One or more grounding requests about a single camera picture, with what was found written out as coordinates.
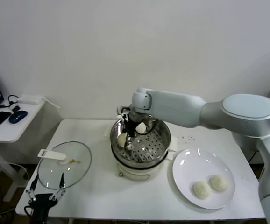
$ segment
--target cable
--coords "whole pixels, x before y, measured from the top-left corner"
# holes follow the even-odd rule
[[[16,102],[11,101],[11,100],[10,100],[10,97],[17,97],[17,98],[19,98],[19,97],[16,96],[16,95],[9,95],[8,98],[7,98],[7,99],[8,99],[8,102],[9,102],[9,105],[8,105],[8,106],[0,105],[0,108],[10,107],[11,105],[18,103],[18,101],[16,101]]]
[[[28,172],[27,172],[27,170],[26,170],[25,167],[23,167],[23,166],[21,166],[21,165],[19,165],[19,164],[16,164],[16,163],[12,163],[12,162],[1,162],[1,161],[0,161],[0,163],[8,163],[8,164],[11,164],[11,165],[14,165],[14,166],[21,167],[21,168],[25,171],[25,173],[27,174],[28,180],[30,180],[30,176],[29,176],[29,174],[28,174]]]
[[[17,97],[17,98],[19,98],[19,97],[18,97],[18,96],[16,96],[16,95],[9,95],[9,96],[8,96],[8,98],[7,98],[7,99],[8,99],[8,101],[9,101],[9,103],[11,102],[11,101],[10,101],[10,99],[9,99],[10,97]]]
[[[0,215],[6,214],[6,213],[8,213],[10,211],[13,211],[13,210],[15,210],[15,208],[11,208],[11,209],[9,209],[7,211],[3,211],[3,212],[0,213]]]
[[[2,198],[2,190],[1,190],[1,185],[0,185],[0,224],[11,224],[13,219],[14,219],[14,210],[15,208],[10,208],[5,211],[2,210],[2,204],[3,204],[3,198]]]
[[[256,153],[257,153],[257,152],[254,152],[254,153],[253,153],[252,157],[251,157],[251,158],[248,160],[248,163],[250,163],[250,162],[251,162],[251,160],[252,160],[252,159],[253,159],[253,157],[256,155]]]
[[[42,99],[46,100],[49,104],[51,104],[52,106],[55,106],[56,108],[60,108],[60,106],[57,106],[56,104],[52,103],[51,101],[49,101],[46,97],[42,97]]]
[[[135,132],[136,132],[137,134],[139,134],[139,135],[147,135],[147,134],[151,133],[151,132],[155,129],[157,123],[158,123],[158,119],[156,119],[154,126],[153,126],[148,132],[146,132],[146,133],[144,133],[144,134],[138,133],[138,132],[136,131],[136,129],[135,129]]]
[[[26,214],[27,216],[31,217],[31,216],[32,216],[32,211],[33,211],[33,210],[32,210],[32,208],[31,208],[30,206],[27,205],[27,206],[24,207],[24,212],[25,212],[25,214]]]

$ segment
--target charger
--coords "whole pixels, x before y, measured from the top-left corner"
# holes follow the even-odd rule
[[[31,95],[27,95],[27,94],[22,94],[18,98],[18,103],[21,103],[21,104],[34,104],[34,105],[38,105],[42,101],[43,101],[43,97],[41,97],[41,96],[31,96]]]

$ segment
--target blue mouse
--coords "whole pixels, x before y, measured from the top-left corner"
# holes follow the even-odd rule
[[[8,120],[9,120],[10,123],[16,124],[20,120],[22,120],[24,117],[26,117],[27,114],[28,114],[27,111],[17,111],[15,113],[13,113],[12,115],[10,115],[10,117],[8,118]]]

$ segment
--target white table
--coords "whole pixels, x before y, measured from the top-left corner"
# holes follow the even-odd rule
[[[45,101],[43,100],[38,105],[18,104],[18,106],[21,108],[20,110],[27,111],[28,115],[16,124],[11,124],[8,119],[5,120],[0,125],[0,143],[12,143],[17,141],[24,133],[25,129],[28,127],[33,118],[36,116],[36,114],[39,112],[39,110],[42,108],[44,103]],[[9,108],[0,108],[0,112],[1,111],[12,112]],[[23,176],[25,174],[24,170],[16,172],[0,155],[0,172],[1,171],[13,180],[12,185],[10,186],[8,192],[3,199],[3,201],[9,202],[12,199],[17,188],[26,187],[28,181],[23,179]]]
[[[60,202],[51,208],[50,217],[112,220],[238,220],[265,217],[257,194],[258,181],[229,131],[202,127],[189,129],[167,124],[171,135],[178,137],[178,150],[189,147],[206,149],[217,154],[233,172],[236,190],[231,203],[220,210],[206,210],[193,205],[180,194],[172,179],[170,161],[164,161],[160,173],[146,182],[119,177],[107,133],[114,122],[63,120],[60,123],[48,149],[66,141],[83,142],[92,152],[92,164],[85,177],[68,188]],[[47,192],[53,191],[38,182],[36,193]],[[16,212],[25,215],[23,208],[27,204],[28,197],[24,193]]]

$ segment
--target steamed bun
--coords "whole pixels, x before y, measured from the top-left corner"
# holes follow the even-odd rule
[[[144,134],[146,131],[146,126],[143,122],[141,122],[139,125],[137,125],[137,127],[135,128],[135,130],[139,133],[139,134]]]
[[[228,189],[228,181],[222,175],[215,175],[210,180],[212,187],[218,192],[224,192]]]
[[[199,181],[195,183],[192,189],[195,196],[200,199],[206,199],[212,193],[210,186],[206,182],[203,182],[203,181]]]
[[[127,133],[120,134],[117,138],[117,144],[119,147],[124,148],[127,139]]]

